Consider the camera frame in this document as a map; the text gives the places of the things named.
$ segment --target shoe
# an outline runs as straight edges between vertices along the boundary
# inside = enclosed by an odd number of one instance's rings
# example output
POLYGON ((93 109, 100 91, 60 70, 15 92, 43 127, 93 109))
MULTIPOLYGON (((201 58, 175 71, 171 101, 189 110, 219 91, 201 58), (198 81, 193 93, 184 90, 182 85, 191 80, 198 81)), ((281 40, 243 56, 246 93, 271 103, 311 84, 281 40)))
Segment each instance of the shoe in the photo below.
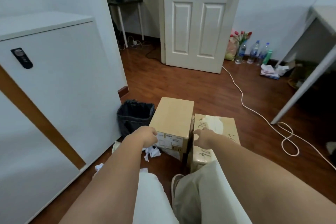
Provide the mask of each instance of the shoe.
POLYGON ((171 204, 172 205, 174 204, 175 190, 176 190, 177 184, 179 183, 180 179, 183 177, 184 175, 177 174, 171 180, 171 204))

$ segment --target plastic water bottle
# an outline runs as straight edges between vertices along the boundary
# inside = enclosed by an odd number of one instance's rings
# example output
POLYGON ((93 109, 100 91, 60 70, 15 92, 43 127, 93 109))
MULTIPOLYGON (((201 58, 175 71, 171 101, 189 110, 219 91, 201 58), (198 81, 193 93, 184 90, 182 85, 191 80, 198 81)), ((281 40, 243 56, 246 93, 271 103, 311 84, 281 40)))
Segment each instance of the plastic water bottle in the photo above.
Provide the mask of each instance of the plastic water bottle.
POLYGON ((236 55, 236 60, 235 60, 236 64, 240 64, 242 62, 243 57, 245 55, 245 51, 246 51, 246 41, 244 41, 239 48, 239 51, 236 55))
POLYGON ((252 64, 254 62, 255 58, 258 56, 258 49, 259 49, 259 40, 252 46, 249 59, 247 60, 248 64, 252 64))
POLYGON ((262 50, 259 52, 259 56, 258 56, 258 61, 257 61, 257 65, 260 66, 263 63, 264 58, 266 58, 266 55, 268 53, 269 50, 269 46, 270 43, 267 43, 265 45, 264 48, 262 48, 262 50))

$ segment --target hand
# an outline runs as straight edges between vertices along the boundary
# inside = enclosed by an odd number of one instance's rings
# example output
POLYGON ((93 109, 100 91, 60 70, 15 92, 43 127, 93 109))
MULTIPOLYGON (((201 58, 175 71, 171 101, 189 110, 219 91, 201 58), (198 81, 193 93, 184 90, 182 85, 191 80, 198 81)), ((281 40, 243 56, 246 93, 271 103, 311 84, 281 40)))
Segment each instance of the hand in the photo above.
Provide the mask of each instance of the hand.
POLYGON ((211 129, 203 128, 194 131, 194 134, 198 135, 198 139, 194 141, 194 145, 201 147, 204 150, 212 148, 212 141, 218 136, 211 129))
POLYGON ((142 126, 134 131, 131 136, 134 137, 135 140, 141 140, 143 142, 143 148, 148 148, 158 142, 156 138, 157 134, 155 128, 142 126))

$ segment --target stack of papers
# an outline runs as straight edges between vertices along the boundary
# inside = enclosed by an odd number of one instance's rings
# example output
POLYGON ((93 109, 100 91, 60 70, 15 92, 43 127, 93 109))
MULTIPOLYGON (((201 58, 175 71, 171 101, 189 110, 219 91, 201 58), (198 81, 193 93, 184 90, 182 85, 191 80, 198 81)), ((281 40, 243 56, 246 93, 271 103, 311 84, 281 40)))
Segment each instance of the stack of papers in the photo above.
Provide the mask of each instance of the stack of papers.
POLYGON ((266 76, 268 78, 279 79, 279 74, 274 70, 271 65, 261 65, 261 73, 260 75, 266 76))

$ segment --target wooden floor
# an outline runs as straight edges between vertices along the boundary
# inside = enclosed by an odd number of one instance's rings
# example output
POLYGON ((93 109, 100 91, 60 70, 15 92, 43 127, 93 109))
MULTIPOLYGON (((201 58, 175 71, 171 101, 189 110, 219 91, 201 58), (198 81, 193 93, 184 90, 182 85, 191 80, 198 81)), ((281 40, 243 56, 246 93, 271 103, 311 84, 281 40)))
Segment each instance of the wooden floor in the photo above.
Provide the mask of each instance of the wooden floor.
MULTIPOLYGON (((151 48, 153 47, 144 47, 143 50, 128 48, 121 52, 130 91, 122 101, 137 99, 157 106, 163 96, 181 98, 195 102, 195 113, 232 117, 235 119, 243 147, 284 167, 336 203, 336 172, 332 167, 298 138, 294 138, 293 141, 300 148, 300 155, 298 157, 287 155, 281 149, 283 138, 261 117, 241 106, 241 94, 225 70, 222 70, 221 74, 214 74, 166 66, 155 59, 145 57, 151 48)), ((160 50, 157 48, 148 56, 160 56, 160 50)), ((261 77, 260 68, 255 65, 236 65, 234 62, 225 61, 224 66, 244 92, 245 105, 261 113, 269 121, 294 93, 288 86, 286 78, 274 80, 261 77)), ((329 109, 327 101, 305 96, 281 121, 290 125, 294 133, 312 143, 327 156, 325 142, 335 140, 335 117, 329 109)), ((285 143, 285 147, 292 154, 295 153, 295 148, 290 143, 285 143)), ((94 165, 105 162, 110 154, 111 149, 107 150, 31 223, 58 223, 91 181, 95 173, 94 165)), ((160 157, 150 158, 149 162, 145 162, 142 158, 141 168, 143 167, 148 167, 150 173, 157 175, 170 199, 170 182, 175 174, 183 172, 181 163, 162 154, 160 157)))

